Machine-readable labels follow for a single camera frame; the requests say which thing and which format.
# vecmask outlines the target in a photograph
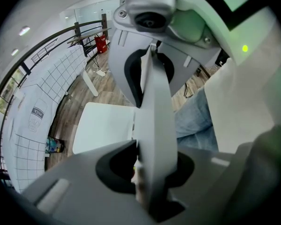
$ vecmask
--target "screw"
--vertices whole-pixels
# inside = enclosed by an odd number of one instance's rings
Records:
[[[204,42],[207,43],[207,44],[210,44],[211,40],[210,40],[209,37],[206,37],[206,38],[204,38]]]
[[[121,10],[121,11],[119,11],[118,15],[120,18],[125,18],[127,16],[127,12],[124,10]]]

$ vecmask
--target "person's leg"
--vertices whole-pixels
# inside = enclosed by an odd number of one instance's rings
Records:
[[[193,135],[212,126],[204,87],[175,113],[175,126],[177,138]]]
[[[218,151],[214,127],[177,139],[178,146]]]

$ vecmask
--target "wooden floor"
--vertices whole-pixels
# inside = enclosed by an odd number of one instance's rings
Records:
[[[102,71],[108,70],[108,52],[98,56],[99,66]],[[59,108],[56,112],[56,117],[52,123],[52,128],[49,136],[62,139],[65,141],[65,150],[62,153],[51,154],[46,157],[46,169],[55,166],[61,160],[73,154],[73,142],[77,126],[82,115],[84,106],[88,102],[114,104],[132,106],[131,103],[124,97],[118,86],[115,84],[110,72],[106,73],[105,77],[100,77],[96,74],[97,68],[93,68],[94,63],[90,62],[86,66],[86,71],[91,78],[99,96],[94,97],[84,80],[78,76],[68,90],[68,95],[64,96]],[[218,70],[217,66],[207,69],[210,75]],[[189,91],[187,96],[194,94],[208,80],[207,76],[201,72],[199,76],[194,75],[187,81]],[[173,97],[173,110],[178,110],[186,101],[184,98],[183,86]]]

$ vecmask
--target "cable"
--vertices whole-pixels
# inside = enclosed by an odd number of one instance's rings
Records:
[[[188,93],[188,86],[187,86],[187,84],[185,83],[184,97],[185,97],[185,98],[190,98],[192,95],[187,96],[187,93]]]

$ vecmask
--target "white table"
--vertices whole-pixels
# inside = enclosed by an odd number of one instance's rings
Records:
[[[73,153],[131,140],[135,107],[87,103],[76,131]]]

